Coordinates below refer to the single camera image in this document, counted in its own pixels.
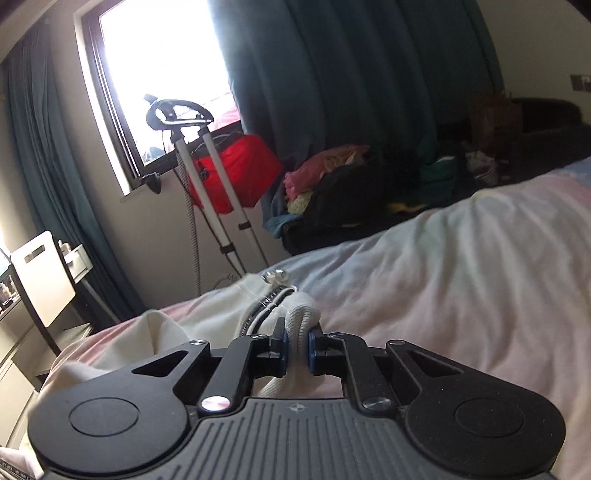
blue cloth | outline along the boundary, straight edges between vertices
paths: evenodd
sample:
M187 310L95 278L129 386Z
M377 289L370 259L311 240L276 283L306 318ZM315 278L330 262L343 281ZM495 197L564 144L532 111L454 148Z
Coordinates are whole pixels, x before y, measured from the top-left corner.
M345 143L395 142L431 162L436 125L503 89L476 0L209 4L242 125L288 170ZM276 184L264 222L284 212Z
M93 263L86 279L103 301L121 320L140 315L145 306L101 230L70 150L44 22L7 57L7 85L17 163L38 232L49 230L72 245L83 244Z

screw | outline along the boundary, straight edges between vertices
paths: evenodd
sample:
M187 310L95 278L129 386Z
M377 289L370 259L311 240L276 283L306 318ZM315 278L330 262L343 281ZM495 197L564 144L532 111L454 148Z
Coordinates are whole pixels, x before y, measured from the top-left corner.
M222 411L230 406L230 399L214 395L213 397L204 398L201 401L201 408L207 411Z
M385 411L392 408L392 400L386 397L366 398L361 404L365 409L371 411Z

white wall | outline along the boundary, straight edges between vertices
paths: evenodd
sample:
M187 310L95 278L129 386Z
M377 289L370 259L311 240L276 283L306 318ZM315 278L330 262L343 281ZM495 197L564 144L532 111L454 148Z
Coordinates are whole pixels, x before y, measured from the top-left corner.
M0 62L56 0L25 0L0 25Z
M591 22L566 0L478 0L513 96L559 98L591 122L591 93L570 74L591 74Z
M64 124L90 201L115 254L148 307L193 298L191 245L184 192L173 174L163 176L162 193L142 188L121 202L121 188L109 163L86 89L74 28L74 14L88 0L59 0L49 11L51 50ZM251 211L260 226L260 211ZM252 265L249 245L226 218L242 259ZM205 224L199 220L203 287L230 271ZM256 228L269 261L287 256L279 241Z
M5 92L4 73L0 67L0 93ZM7 112L8 100L0 100L0 244L4 241L13 251L35 237L36 230L15 161Z

window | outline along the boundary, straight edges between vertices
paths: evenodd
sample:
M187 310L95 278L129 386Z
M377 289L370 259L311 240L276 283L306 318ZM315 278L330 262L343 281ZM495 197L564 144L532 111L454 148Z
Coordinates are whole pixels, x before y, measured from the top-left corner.
M240 117L207 0L105 0L83 27L100 107L132 187L177 164L170 131L146 123L146 93L203 105L216 119L212 131L236 128ZM187 142L197 130L183 129Z

pink clothing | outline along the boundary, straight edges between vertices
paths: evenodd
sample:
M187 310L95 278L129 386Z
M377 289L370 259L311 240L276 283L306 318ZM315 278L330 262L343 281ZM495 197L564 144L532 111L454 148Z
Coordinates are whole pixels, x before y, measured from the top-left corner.
M283 183L285 193L293 202L297 196L316 185L322 175L327 172L327 160L334 157L343 158L343 164L353 153L364 154L369 150L367 145L343 145L341 147L324 150L306 160L296 171L285 174Z

